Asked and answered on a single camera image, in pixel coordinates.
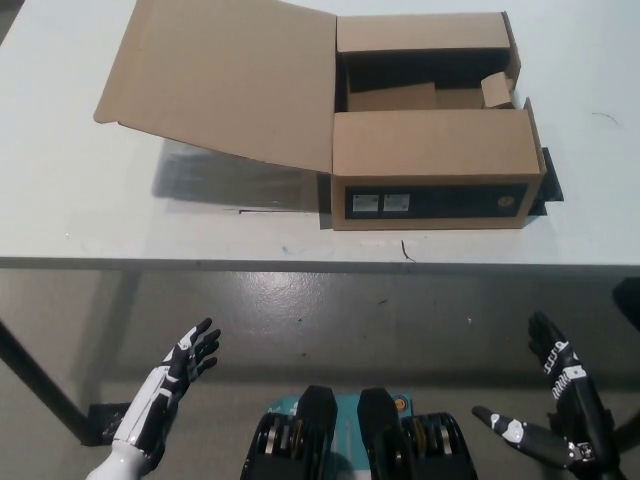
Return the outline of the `white and black left hand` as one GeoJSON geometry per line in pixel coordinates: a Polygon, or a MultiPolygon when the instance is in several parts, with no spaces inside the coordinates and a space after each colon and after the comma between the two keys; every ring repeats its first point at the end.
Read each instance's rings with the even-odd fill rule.
{"type": "Polygon", "coordinates": [[[162,457],[178,404],[190,386],[217,364],[221,331],[206,318],[192,327],[148,374],[113,440],[140,451],[153,463],[162,457]]]}

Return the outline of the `black right hand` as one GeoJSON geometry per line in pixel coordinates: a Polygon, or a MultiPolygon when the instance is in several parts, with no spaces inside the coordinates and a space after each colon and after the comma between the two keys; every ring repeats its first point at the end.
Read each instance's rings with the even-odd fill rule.
{"type": "Polygon", "coordinates": [[[614,422],[576,350],[543,312],[528,320],[529,348],[549,383],[555,411],[548,428],[485,406],[472,414],[512,449],[578,479],[623,479],[614,422]]]}

